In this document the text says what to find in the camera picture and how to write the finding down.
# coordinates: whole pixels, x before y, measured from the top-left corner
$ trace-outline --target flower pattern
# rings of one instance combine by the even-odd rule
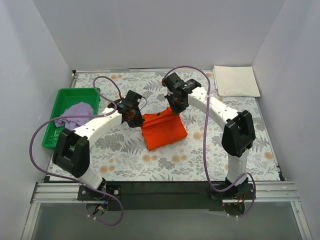
[[[195,71],[181,71],[177,74],[183,80],[195,79],[206,89],[206,79]],[[280,180],[274,156],[254,97],[218,97],[214,87],[212,72],[206,71],[211,81],[211,95],[238,111],[248,110],[253,117],[256,140],[250,149],[247,171],[256,180]],[[145,113],[158,113],[169,104],[164,98],[166,89],[161,85],[164,71],[125,71],[112,73],[80,73],[75,88],[91,88],[95,77],[104,75],[112,78],[122,94],[133,90],[147,99],[147,105],[141,110]],[[106,97],[119,98],[116,88],[104,78],[97,80],[97,87]],[[98,112],[101,113],[109,102],[101,99]],[[94,170],[108,181],[205,181],[203,164],[203,135],[205,114],[195,107],[180,114],[188,136],[173,144],[148,151],[141,129],[129,128],[127,123],[111,129],[94,143],[90,150],[90,164]],[[223,181],[228,172],[228,156],[221,145],[223,131],[211,119],[207,129],[207,166],[214,181]],[[51,165],[51,172],[70,176],[56,165]],[[52,181],[64,180],[51,177]]]

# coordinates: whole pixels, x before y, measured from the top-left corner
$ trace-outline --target green tray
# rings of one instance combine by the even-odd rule
[[[93,87],[62,88],[59,90],[56,96],[50,119],[61,116],[66,109],[80,102],[90,104],[93,108],[93,114],[97,115],[99,100],[100,95]],[[56,127],[55,122],[50,122],[46,128],[42,146],[49,149],[54,149],[56,147],[59,134],[64,128],[64,126]]]

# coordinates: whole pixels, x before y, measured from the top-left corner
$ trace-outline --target lavender towel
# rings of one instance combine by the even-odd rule
[[[88,103],[80,102],[78,104],[72,105],[70,108],[67,108],[61,115],[61,117],[76,115],[92,116],[93,114],[94,109]],[[86,124],[91,119],[92,117],[67,117],[55,120],[54,123],[57,128],[65,125],[66,129],[73,130]]]

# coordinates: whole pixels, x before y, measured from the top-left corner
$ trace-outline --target wire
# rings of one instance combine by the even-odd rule
[[[245,215],[247,215],[250,210],[252,209],[252,207],[254,206],[255,200],[256,200],[256,192],[257,192],[257,188],[256,188],[256,182],[254,180],[254,177],[251,175],[251,173],[247,172],[247,174],[250,176],[251,180],[252,180],[252,184],[253,184],[253,199],[252,202],[249,206],[249,208],[247,209],[247,211],[245,211],[244,213],[240,214],[240,215],[229,215],[227,214],[227,216],[231,216],[233,218],[241,218],[244,217]],[[219,213],[219,212],[211,212],[211,211],[204,211],[206,214],[212,214],[212,215],[218,215],[218,216],[226,216],[226,214],[224,213]]]
[[[241,196],[240,196],[240,198],[239,198],[239,200],[237,202],[233,203],[233,205],[237,205],[240,202],[240,200],[241,200]]]
[[[107,202],[107,204],[106,204],[106,210],[104,211],[104,212],[106,212],[106,211],[108,211],[108,208],[109,208],[109,203],[110,203],[110,197],[109,197],[109,199],[108,199],[108,202]]]
[[[114,109],[113,109],[111,112],[107,113],[107,114],[100,114],[100,115],[92,115],[92,116],[90,116],[90,117],[92,117],[92,118],[101,118],[101,117],[109,116],[109,115],[113,114],[113,113],[117,110],[117,104],[116,104],[114,101],[112,101],[112,100],[108,99],[107,97],[105,97],[104,95],[102,95],[102,94],[98,91],[98,89],[97,89],[97,87],[96,87],[96,81],[97,81],[99,78],[104,78],[104,79],[108,79],[109,81],[111,81],[111,82],[113,83],[113,85],[116,87],[116,89],[118,90],[119,96],[120,96],[120,97],[122,96],[119,87],[117,86],[117,84],[116,84],[111,78],[109,78],[109,77],[107,77],[107,76],[97,76],[97,77],[93,80],[93,83],[92,83],[94,90],[100,95],[100,97],[102,97],[103,99],[111,102],[111,103],[114,105]],[[33,156],[33,144],[34,144],[35,138],[36,138],[37,134],[39,133],[39,131],[40,131],[44,126],[46,126],[47,124],[49,124],[49,123],[51,123],[51,122],[53,122],[53,121],[55,121],[55,120],[64,119],[64,118],[87,118],[87,117],[88,117],[87,115],[85,115],[85,116],[84,116],[84,115],[59,116],[59,117],[52,118],[52,119],[46,121],[45,123],[41,124],[41,125],[35,130],[35,132],[33,133],[32,137],[31,137],[31,140],[30,140],[30,145],[29,145],[29,157],[30,157],[30,160],[31,160],[31,163],[33,164],[33,166],[34,166],[36,169],[38,169],[40,172],[42,172],[42,173],[44,173],[44,174],[46,174],[46,175],[50,175],[50,176],[58,177],[58,178],[62,178],[62,179],[68,179],[68,180],[71,180],[71,181],[76,182],[76,183],[82,183],[82,182],[79,181],[78,179],[75,179],[75,178],[72,178],[72,177],[68,177],[68,176],[62,176],[62,175],[54,174],[54,173],[51,173],[51,172],[48,172],[48,171],[42,169],[42,168],[41,168],[39,165],[37,165],[37,163],[35,162],[35,159],[34,159],[34,156]],[[97,192],[97,193],[106,195],[106,196],[109,197],[109,198],[113,198],[113,199],[119,204],[119,206],[120,206],[120,208],[121,208],[120,218],[119,218],[118,221],[116,221],[115,223],[108,223],[108,222],[106,222],[106,221],[104,221],[104,220],[102,220],[102,219],[99,219],[99,218],[97,218],[97,217],[95,217],[94,219],[95,219],[95,220],[98,220],[99,222],[101,222],[101,223],[103,223],[103,224],[105,224],[105,225],[108,225],[108,226],[115,226],[115,225],[119,224],[119,223],[121,222],[122,218],[123,218],[123,215],[124,215],[124,208],[123,208],[122,203],[119,201],[119,199],[118,199],[117,197],[115,197],[115,196],[107,193],[107,192],[103,192],[103,191],[94,189],[93,187],[91,187],[91,186],[89,186],[89,185],[86,185],[86,184],[84,184],[84,183],[83,183],[83,185],[85,185],[88,189],[90,189],[90,190],[92,190],[92,191],[94,191],[94,192]]]
[[[140,111],[148,104],[148,100],[144,96],[142,98],[145,99],[145,105],[142,108],[140,108]]]
[[[242,202],[240,204],[243,204],[245,202],[245,200],[246,200],[246,194],[244,193],[243,200],[242,200]]]
[[[95,214],[97,214],[97,212],[99,212],[98,207],[99,207],[99,206],[96,206],[96,207],[95,207],[95,210],[94,210],[94,212],[92,213],[92,215],[95,215]]]
[[[232,205],[238,212],[240,212],[241,214],[244,214],[243,211],[241,211],[241,209],[237,206],[237,205]]]
[[[226,192],[228,191],[229,189],[231,189],[242,177],[244,177],[246,174],[243,173],[241,174],[233,183],[231,183],[228,187],[224,188],[224,189],[217,189],[215,188],[215,186],[212,184],[211,180],[210,180],[210,176],[209,176],[209,173],[208,173],[208,166],[207,166],[207,155],[206,155],[206,145],[207,145],[207,129],[208,129],[208,121],[209,121],[209,110],[210,110],[210,89],[211,89],[211,83],[210,83],[210,79],[209,77],[205,74],[204,71],[202,71],[201,69],[197,68],[197,67],[194,67],[194,66],[189,66],[189,65],[182,65],[182,66],[177,66],[177,67],[174,67],[172,68],[170,71],[168,71],[164,78],[165,79],[172,71],[176,70],[176,69],[180,69],[180,68],[190,68],[190,69],[195,69],[197,71],[199,71],[200,73],[202,73],[202,75],[205,77],[205,79],[207,80],[208,82],[208,89],[207,89],[207,102],[206,102],[206,110],[205,110],[205,121],[204,121],[204,134],[203,134],[203,165],[204,165],[204,172],[205,172],[205,176],[206,176],[206,179],[210,185],[210,187],[218,192],[218,193],[223,193],[223,192]],[[251,177],[252,179],[252,183],[253,183],[253,186],[254,186],[254,197],[253,197],[253,200],[252,200],[252,203],[250,205],[250,207],[248,208],[248,210],[241,214],[240,216],[238,217],[242,217],[242,216],[245,216],[252,208],[252,206],[254,205],[255,203],[255,198],[256,198],[256,183],[255,183],[255,180],[254,178],[252,177],[252,175],[247,172],[247,174]]]
[[[108,203],[108,199],[104,201],[104,203],[102,203],[100,206],[103,207],[106,203]]]

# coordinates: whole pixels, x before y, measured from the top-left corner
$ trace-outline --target red-orange fabric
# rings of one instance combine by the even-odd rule
[[[180,116],[170,107],[160,113],[146,113],[141,127],[149,151],[184,139],[188,133]]]

